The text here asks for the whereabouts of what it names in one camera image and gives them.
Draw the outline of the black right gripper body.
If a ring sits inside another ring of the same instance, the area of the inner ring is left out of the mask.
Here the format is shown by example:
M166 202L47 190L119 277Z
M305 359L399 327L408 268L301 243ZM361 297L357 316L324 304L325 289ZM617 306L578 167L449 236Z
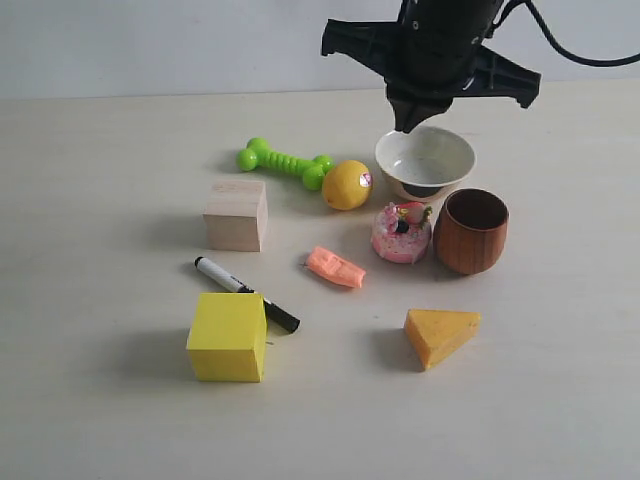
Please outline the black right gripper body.
M343 54L380 75L398 108L445 109L456 98L508 97L526 108L541 75L485 47L503 3L404 1L385 22L330 19L321 54Z

